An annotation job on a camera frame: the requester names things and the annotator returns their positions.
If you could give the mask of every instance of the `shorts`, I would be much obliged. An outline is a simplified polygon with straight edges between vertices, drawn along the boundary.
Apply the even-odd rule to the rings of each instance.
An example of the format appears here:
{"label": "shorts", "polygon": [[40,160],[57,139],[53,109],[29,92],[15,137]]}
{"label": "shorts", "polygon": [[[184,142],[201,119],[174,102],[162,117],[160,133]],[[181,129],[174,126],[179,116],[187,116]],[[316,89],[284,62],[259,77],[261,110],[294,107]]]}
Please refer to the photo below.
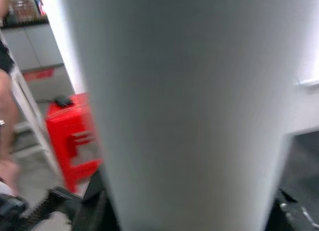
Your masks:
{"label": "shorts", "polygon": [[13,65],[14,62],[10,58],[8,48],[0,41],[0,69],[9,74],[13,68]]}

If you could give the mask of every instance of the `person's leg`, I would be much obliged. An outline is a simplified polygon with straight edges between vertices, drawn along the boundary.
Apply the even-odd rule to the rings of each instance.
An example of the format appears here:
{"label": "person's leg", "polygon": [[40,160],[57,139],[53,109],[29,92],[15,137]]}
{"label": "person's leg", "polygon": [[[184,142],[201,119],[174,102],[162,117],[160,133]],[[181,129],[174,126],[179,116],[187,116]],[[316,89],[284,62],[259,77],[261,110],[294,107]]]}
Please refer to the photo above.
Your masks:
{"label": "person's leg", "polygon": [[11,159],[13,126],[18,119],[18,109],[11,93],[11,78],[0,69],[0,120],[5,124],[0,128],[0,177],[15,192],[15,179],[19,167]]}

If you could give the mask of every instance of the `red plastic stool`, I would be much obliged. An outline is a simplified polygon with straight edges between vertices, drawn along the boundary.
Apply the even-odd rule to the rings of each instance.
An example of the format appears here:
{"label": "red plastic stool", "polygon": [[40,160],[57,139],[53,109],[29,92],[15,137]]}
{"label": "red plastic stool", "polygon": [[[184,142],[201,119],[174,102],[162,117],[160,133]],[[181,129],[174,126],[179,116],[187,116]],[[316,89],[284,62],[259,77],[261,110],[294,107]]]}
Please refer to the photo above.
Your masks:
{"label": "red plastic stool", "polygon": [[66,108],[50,104],[45,121],[65,186],[74,193],[76,182],[91,176],[102,160],[94,159],[72,165],[72,158],[78,155],[76,147],[91,142],[93,138],[90,137],[87,126],[92,120],[86,94],[77,94],[70,98],[74,104]]}

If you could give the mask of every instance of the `gray floor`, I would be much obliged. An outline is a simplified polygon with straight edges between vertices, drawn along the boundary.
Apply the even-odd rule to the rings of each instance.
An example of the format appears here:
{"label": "gray floor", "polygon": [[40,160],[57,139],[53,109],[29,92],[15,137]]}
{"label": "gray floor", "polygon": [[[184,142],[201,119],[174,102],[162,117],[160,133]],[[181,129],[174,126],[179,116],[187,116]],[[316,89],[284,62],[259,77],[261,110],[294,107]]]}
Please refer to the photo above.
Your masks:
{"label": "gray floor", "polygon": [[[73,94],[71,84],[63,66],[55,68],[52,77],[38,79],[28,82],[36,99],[52,99],[57,95],[71,95]],[[48,104],[41,103],[39,108],[42,114],[47,111]],[[36,143],[31,132],[19,134],[16,137],[14,149],[21,150]],[[63,186],[63,182],[56,177],[50,170],[45,158],[41,153],[37,153],[25,158],[16,159],[17,163],[21,166],[21,174],[18,178],[18,189],[22,197],[24,197],[34,207],[40,202],[47,192],[47,189],[55,186]],[[87,186],[87,181],[79,184],[79,194],[83,194]],[[53,217],[41,223],[36,231],[68,231],[70,226],[67,224],[66,218],[56,213]]]}

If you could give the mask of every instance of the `gray cabinet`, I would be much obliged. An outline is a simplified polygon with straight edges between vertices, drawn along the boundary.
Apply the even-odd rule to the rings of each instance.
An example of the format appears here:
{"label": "gray cabinet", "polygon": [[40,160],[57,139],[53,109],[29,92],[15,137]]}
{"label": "gray cabinet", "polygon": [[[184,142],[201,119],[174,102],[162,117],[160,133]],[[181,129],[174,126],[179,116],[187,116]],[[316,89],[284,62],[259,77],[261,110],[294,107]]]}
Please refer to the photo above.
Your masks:
{"label": "gray cabinet", "polygon": [[21,70],[40,67],[40,63],[25,34],[24,28],[6,29],[2,33],[7,46]]}
{"label": "gray cabinet", "polygon": [[63,63],[49,24],[4,29],[1,32],[20,70]]}

